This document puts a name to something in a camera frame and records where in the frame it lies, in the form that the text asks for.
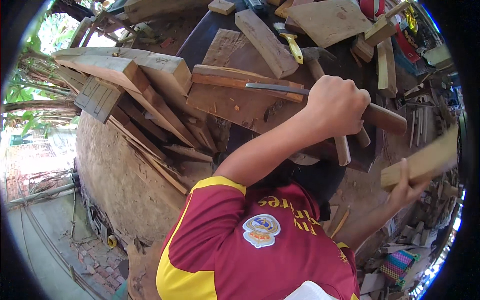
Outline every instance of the concrete floor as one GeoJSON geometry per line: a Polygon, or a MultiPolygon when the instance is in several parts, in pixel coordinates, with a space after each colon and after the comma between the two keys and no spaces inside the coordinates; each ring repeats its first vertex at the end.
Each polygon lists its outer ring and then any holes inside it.
{"type": "MultiPolygon", "coordinates": [[[[75,241],[95,239],[96,236],[86,222],[86,213],[79,193],[77,193],[77,200],[73,239],[75,241]]],[[[70,248],[73,194],[29,207],[67,263],[73,265],[79,274],[86,272],[78,261],[76,250],[70,248]]],[[[99,299],[95,295],[89,295],[72,280],[60,259],[51,253],[50,246],[46,246],[47,242],[37,234],[36,229],[38,230],[38,228],[32,225],[24,208],[9,211],[8,220],[17,247],[24,258],[23,263],[34,271],[34,276],[49,298],[53,300],[99,299]]],[[[88,276],[82,277],[105,299],[110,299],[110,294],[101,285],[88,276]]]]}

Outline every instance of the person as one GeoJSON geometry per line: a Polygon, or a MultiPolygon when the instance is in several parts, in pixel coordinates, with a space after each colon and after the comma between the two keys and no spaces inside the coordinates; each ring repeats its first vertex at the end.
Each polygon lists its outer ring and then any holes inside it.
{"type": "Polygon", "coordinates": [[[160,297],[299,299],[306,288],[317,295],[307,299],[359,299],[355,251],[418,199],[428,182],[410,187],[403,160],[401,181],[386,201],[347,220],[333,240],[318,222],[318,203],[295,180],[251,187],[291,154],[358,133],[369,102],[352,80],[325,75],[304,109],[239,147],[199,181],[164,242],[156,275],[160,297]]]}

